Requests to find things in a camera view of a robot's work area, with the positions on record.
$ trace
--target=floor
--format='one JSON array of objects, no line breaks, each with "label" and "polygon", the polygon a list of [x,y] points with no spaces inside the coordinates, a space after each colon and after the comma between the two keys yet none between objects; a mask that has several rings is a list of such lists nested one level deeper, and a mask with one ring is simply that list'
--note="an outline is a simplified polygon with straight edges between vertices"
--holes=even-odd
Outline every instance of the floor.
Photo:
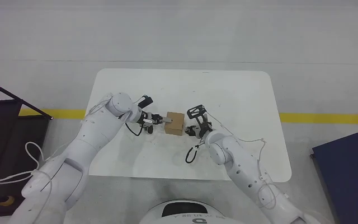
[{"label": "floor", "polygon": [[[354,114],[357,6],[354,0],[5,0],[0,85],[39,108],[85,109],[103,68],[258,70],[271,76],[281,113]],[[53,120],[45,153],[70,141],[79,122]],[[279,187],[322,223],[334,223],[309,154],[358,126],[282,128],[293,174]],[[152,206],[175,198],[268,223],[230,181],[99,176],[91,176],[65,223],[138,223]]]}]

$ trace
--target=small brown box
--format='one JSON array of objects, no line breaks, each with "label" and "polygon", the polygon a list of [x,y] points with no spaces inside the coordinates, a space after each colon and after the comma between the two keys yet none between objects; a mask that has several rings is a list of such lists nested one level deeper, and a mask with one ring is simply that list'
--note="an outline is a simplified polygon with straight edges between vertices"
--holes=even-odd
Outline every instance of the small brown box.
[{"label": "small brown box", "polygon": [[174,134],[176,136],[183,135],[183,126],[184,126],[184,114],[168,112],[167,118],[173,120],[171,123],[166,123],[164,130],[166,134]]}]

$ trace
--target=tabletop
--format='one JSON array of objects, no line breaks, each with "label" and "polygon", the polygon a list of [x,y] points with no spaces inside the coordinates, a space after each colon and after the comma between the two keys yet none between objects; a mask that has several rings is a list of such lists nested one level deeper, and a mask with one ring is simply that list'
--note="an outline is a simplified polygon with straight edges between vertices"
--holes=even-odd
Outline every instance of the tabletop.
[{"label": "tabletop", "polygon": [[[203,104],[237,137],[244,140],[264,138],[261,165],[275,182],[291,178],[291,167],[282,132],[270,76],[260,71],[202,71],[167,69],[103,69],[97,74],[87,112],[112,92],[126,92],[136,101],[143,95],[154,103],[146,112],[166,116],[168,111],[185,114],[185,126],[194,125],[186,112]],[[229,134],[209,117],[213,128]],[[134,132],[139,124],[129,124]],[[165,134],[164,125],[156,125],[153,134],[136,137],[123,126],[116,137],[95,157],[90,175],[230,180],[224,166],[210,158],[201,146],[193,163],[187,164],[188,150],[199,142],[195,137]],[[255,157],[262,142],[242,145]]]}]

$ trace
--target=dark blue panel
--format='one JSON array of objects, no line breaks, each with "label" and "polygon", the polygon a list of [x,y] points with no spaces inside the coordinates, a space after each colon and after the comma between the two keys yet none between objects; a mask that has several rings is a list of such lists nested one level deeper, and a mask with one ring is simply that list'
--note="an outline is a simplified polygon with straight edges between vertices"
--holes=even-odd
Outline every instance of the dark blue panel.
[{"label": "dark blue panel", "polygon": [[340,223],[358,223],[358,133],[313,152]]}]

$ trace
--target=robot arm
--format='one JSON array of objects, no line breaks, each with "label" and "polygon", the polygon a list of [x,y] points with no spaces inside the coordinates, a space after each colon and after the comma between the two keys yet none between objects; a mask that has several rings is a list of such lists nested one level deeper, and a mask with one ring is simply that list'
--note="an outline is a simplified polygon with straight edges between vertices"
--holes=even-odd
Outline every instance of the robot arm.
[{"label": "robot arm", "polygon": [[319,223],[287,199],[273,184],[258,159],[243,148],[236,137],[213,130],[205,112],[202,105],[188,110],[189,118],[195,118],[199,126],[187,127],[186,133],[202,138],[213,161],[225,166],[228,176],[235,185],[256,203],[271,223]]},{"label": "robot arm", "polygon": [[51,178],[52,188],[48,177],[34,173],[22,190],[25,200],[14,212],[9,224],[63,223],[66,210],[74,206],[84,191],[92,160],[117,135],[123,124],[139,123],[150,128],[153,124],[171,122],[157,114],[142,111],[152,102],[150,97],[145,96],[145,100],[135,105],[125,93],[103,97],[84,118],[76,138],[64,152],[41,167],[40,171]]}]

